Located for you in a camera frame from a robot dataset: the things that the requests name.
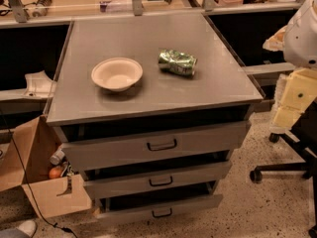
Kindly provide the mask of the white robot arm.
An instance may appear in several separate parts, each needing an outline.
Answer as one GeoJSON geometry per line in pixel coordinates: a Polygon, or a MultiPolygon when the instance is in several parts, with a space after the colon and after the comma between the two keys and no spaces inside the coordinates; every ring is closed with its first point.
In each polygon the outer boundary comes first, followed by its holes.
{"type": "Polygon", "coordinates": [[[290,75],[279,76],[270,110],[270,131],[283,134],[317,98],[317,0],[306,0],[263,48],[283,51],[284,60],[295,66],[290,75]]]}

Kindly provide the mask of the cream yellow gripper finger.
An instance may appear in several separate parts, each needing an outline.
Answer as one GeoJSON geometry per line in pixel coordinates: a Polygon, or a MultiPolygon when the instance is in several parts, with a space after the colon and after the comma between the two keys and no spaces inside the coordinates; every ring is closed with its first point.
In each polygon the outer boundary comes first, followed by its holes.
{"type": "Polygon", "coordinates": [[[300,68],[277,80],[271,128],[290,129],[317,98],[317,70],[300,68]]]}

